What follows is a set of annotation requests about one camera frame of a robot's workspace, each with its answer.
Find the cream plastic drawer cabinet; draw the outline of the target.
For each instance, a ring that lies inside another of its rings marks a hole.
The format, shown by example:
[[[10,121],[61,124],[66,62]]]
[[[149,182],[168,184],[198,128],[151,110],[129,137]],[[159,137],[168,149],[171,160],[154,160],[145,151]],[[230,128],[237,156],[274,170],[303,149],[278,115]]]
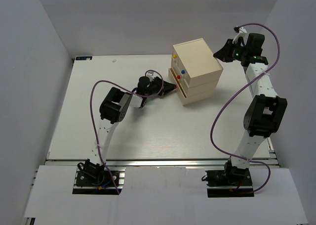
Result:
[[[213,57],[213,52],[203,38],[175,44],[173,47],[187,70],[188,76],[181,81],[183,93],[188,103],[213,97],[223,72],[223,67]],[[177,73],[176,64],[171,67]]]

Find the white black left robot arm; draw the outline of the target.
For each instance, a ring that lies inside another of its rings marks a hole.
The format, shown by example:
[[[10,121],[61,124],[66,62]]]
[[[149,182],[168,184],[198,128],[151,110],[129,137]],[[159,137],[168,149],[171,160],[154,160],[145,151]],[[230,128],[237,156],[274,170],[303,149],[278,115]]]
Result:
[[[169,94],[177,88],[175,84],[169,83],[160,77],[142,76],[138,80],[137,87],[132,91],[122,91],[112,87],[99,107],[99,126],[94,122],[92,99],[90,95],[90,115],[93,130],[96,136],[95,146],[91,150],[90,162],[100,164],[106,162],[107,151],[118,124],[125,118],[129,107],[143,108],[147,99],[151,96],[161,97]]]

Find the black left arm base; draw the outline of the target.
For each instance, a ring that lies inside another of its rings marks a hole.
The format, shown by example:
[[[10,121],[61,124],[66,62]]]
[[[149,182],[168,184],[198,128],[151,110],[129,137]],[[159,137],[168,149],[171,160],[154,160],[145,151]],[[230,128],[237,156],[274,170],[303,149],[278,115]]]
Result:
[[[104,165],[93,164],[87,159],[77,164],[72,194],[118,195],[123,184],[123,171],[109,172]]]

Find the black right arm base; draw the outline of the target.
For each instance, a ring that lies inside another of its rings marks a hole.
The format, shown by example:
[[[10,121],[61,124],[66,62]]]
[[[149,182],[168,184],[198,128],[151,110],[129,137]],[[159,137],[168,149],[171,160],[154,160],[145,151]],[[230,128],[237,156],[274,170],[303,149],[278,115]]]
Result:
[[[226,162],[222,170],[208,170],[201,178],[207,185],[209,198],[253,197],[249,169],[240,169]]]

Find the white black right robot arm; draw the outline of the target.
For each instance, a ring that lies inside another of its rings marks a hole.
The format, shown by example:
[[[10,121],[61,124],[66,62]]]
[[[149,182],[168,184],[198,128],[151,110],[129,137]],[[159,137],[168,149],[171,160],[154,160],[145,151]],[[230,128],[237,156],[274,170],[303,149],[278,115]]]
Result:
[[[222,62],[240,62],[253,97],[244,116],[242,139],[225,166],[229,173],[241,174],[249,168],[259,145],[278,131],[287,108],[287,100],[274,90],[267,58],[261,55],[264,40],[262,34],[238,33],[213,54]]]

